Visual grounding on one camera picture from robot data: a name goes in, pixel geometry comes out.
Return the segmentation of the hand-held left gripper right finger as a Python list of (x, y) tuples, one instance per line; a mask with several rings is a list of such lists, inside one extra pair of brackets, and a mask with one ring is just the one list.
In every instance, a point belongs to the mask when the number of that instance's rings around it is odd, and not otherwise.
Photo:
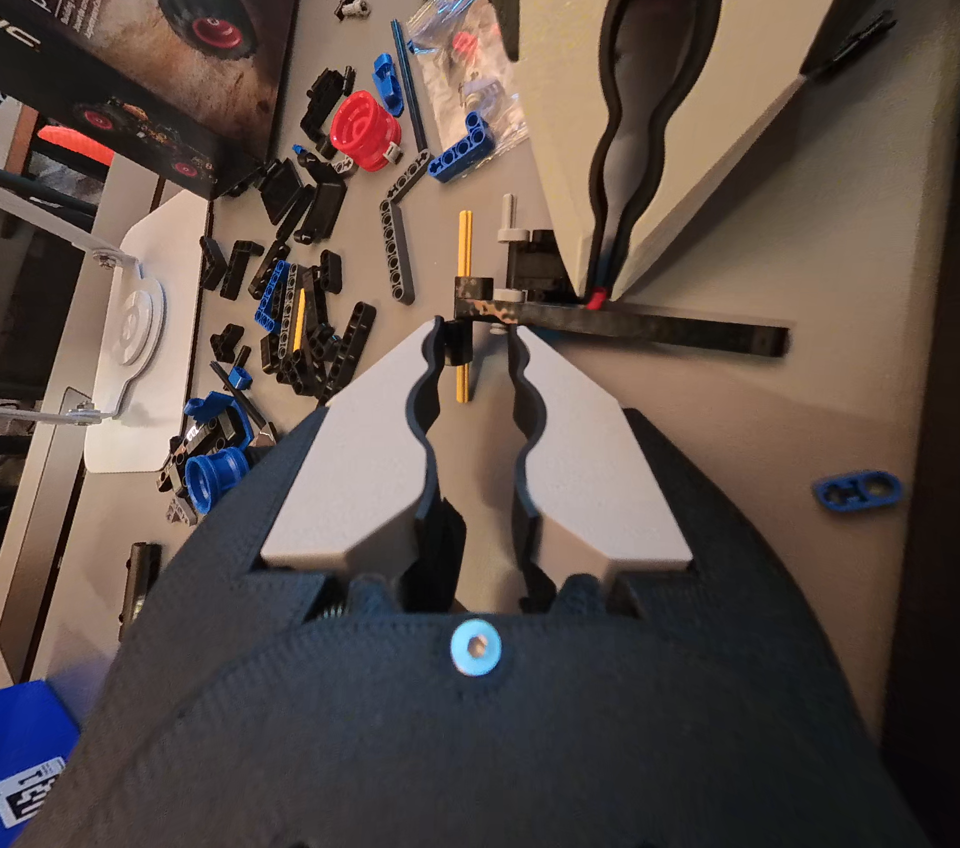
[(607, 390), (526, 326), (509, 334), (512, 542), (532, 590), (589, 575), (683, 571), (692, 553), (628, 420)]

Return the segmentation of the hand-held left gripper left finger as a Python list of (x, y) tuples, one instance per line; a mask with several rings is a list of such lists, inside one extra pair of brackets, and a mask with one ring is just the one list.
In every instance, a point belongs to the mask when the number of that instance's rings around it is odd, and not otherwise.
[(414, 407), (437, 394), (444, 320), (434, 317), (331, 398), (260, 557), (271, 568), (397, 582), (418, 560), (415, 521), (436, 474)]

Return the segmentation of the black beam assembly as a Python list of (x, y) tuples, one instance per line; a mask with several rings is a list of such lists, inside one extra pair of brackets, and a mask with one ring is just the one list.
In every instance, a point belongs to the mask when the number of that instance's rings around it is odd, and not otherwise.
[(457, 267), (453, 319), (445, 326), (448, 363), (456, 371), (459, 404), (471, 399), (470, 365), (474, 324), (509, 329), (527, 327), (592, 338), (692, 348), (764, 359), (783, 358), (790, 344), (786, 326), (723, 322), (700, 317), (656, 314), (606, 300), (598, 311), (574, 298), (552, 230), (526, 230), (514, 224), (516, 200), (503, 203), (504, 226), (498, 241), (508, 248), (507, 281), (474, 276), (474, 214), (458, 216)]

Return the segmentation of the black connector pin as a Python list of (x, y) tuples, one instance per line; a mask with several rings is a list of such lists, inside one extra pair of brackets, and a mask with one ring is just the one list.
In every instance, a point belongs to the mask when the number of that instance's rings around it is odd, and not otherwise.
[(826, 82), (844, 72), (880, 44), (897, 23), (892, 10), (880, 12), (864, 28), (846, 38), (819, 69), (817, 80)]

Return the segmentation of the blue wheel rim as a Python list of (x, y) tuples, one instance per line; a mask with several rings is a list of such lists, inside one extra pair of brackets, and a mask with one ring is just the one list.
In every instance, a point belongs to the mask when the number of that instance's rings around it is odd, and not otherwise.
[(250, 472), (243, 449), (230, 446), (213, 454), (189, 457), (184, 469), (184, 484), (198, 516), (208, 515), (222, 497)]

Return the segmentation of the long black axle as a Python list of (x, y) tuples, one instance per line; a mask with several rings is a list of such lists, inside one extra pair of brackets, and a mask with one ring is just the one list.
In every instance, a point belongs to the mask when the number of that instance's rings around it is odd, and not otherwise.
[(411, 125), (414, 132), (416, 150), (418, 152), (428, 151), (429, 144), (426, 135), (426, 127), (422, 110), (418, 101), (412, 69), (408, 59), (406, 42), (403, 38), (402, 25), (397, 18), (390, 22), (390, 30), (393, 37), (396, 62), (401, 77), (406, 106), (409, 111)]

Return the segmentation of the long grey beam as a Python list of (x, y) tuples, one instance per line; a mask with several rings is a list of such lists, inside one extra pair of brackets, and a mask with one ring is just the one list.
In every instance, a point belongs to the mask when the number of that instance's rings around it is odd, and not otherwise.
[(379, 205), (379, 218), (385, 245), (391, 297), (402, 305), (415, 302), (409, 249), (401, 207), (390, 199)]

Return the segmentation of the small blue two-hole beam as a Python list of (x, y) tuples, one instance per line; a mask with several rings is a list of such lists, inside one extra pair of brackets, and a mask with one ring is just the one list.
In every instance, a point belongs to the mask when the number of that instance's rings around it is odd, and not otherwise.
[(885, 470), (857, 470), (814, 481), (814, 499), (835, 514), (855, 514), (896, 506), (903, 498), (902, 482)]

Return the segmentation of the white booklet stand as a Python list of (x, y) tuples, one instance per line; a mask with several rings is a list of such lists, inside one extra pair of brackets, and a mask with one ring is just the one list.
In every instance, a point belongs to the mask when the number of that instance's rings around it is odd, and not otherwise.
[(2, 407), (4, 418), (86, 429), (94, 474), (157, 472), (182, 426), (209, 202), (181, 191), (134, 224), (119, 246), (2, 191), (11, 215), (112, 270), (91, 400), (62, 412)]

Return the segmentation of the black curved panel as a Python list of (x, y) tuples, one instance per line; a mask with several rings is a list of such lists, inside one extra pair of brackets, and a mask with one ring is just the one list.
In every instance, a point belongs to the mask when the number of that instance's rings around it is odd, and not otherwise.
[(336, 174), (332, 180), (315, 185), (315, 191), (303, 222), (294, 231), (294, 242), (310, 245), (329, 240), (339, 218), (346, 194), (346, 182)]

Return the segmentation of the black perforated panel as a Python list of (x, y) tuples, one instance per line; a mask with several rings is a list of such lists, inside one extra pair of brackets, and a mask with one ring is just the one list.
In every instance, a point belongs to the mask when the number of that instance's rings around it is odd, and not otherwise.
[(881, 754), (933, 846), (959, 845), (959, 148), (920, 406)]

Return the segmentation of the building set box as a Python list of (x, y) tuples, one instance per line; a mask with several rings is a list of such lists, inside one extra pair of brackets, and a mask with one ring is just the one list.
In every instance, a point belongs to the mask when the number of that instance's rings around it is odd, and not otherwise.
[(2, 93), (194, 194), (269, 158), (299, 0), (1, 0)]

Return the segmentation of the blue plastic bin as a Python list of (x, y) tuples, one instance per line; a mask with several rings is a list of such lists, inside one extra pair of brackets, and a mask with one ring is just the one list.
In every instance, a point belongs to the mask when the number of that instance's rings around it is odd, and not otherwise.
[(78, 723), (45, 681), (1, 691), (1, 845), (41, 811), (78, 743)]

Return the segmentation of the red object under table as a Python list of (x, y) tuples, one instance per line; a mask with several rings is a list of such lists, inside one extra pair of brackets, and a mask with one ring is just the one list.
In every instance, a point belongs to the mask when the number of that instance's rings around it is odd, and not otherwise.
[(114, 151), (82, 132), (60, 124), (45, 124), (36, 133), (36, 139), (88, 158), (109, 168), (114, 161)]

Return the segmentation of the black frame subassembly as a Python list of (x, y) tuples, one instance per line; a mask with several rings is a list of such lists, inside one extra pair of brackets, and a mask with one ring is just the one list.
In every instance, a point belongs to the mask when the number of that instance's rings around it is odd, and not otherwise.
[(254, 434), (247, 415), (236, 407), (194, 420), (161, 467), (158, 491), (174, 494), (198, 515), (209, 514), (254, 466), (249, 452)]

